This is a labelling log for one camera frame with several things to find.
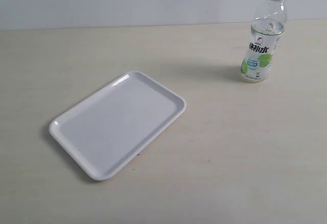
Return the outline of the clear plastic drink bottle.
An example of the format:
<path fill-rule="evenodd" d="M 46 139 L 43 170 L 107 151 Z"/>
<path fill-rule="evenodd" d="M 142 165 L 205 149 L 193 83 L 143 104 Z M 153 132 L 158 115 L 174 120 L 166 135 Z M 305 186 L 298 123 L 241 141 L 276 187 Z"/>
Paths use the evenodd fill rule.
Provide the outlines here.
<path fill-rule="evenodd" d="M 241 64 L 241 74 L 250 82 L 261 82 L 269 76 L 273 55 L 287 22 L 285 1 L 266 0 L 255 13 L 249 46 Z"/>

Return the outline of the white rectangular plastic tray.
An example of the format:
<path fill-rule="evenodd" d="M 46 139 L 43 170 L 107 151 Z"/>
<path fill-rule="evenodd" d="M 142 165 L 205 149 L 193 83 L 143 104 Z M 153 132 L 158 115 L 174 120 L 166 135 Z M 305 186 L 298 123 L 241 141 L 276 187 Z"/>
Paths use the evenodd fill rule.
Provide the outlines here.
<path fill-rule="evenodd" d="M 93 180 L 112 178 L 186 109 L 185 100 L 130 71 L 56 117 L 49 133 Z"/>

